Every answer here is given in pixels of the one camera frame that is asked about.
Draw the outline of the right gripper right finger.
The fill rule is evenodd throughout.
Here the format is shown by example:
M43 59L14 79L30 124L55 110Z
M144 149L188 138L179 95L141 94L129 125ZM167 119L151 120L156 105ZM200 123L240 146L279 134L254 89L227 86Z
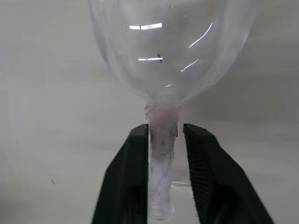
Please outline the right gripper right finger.
M274 224L243 169L208 130L184 124L200 224Z

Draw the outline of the clear wine glass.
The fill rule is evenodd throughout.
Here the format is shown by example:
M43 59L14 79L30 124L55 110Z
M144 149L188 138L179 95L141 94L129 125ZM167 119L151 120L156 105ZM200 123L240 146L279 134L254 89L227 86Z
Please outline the clear wine glass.
M148 215L165 220L182 103L216 84L249 36L260 0L89 0L108 68L146 101Z

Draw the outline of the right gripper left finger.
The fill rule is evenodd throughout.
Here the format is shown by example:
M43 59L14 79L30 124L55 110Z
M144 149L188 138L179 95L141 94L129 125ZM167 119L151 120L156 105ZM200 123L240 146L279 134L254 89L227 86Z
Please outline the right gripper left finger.
M148 224L149 126L133 128L105 171L90 224Z

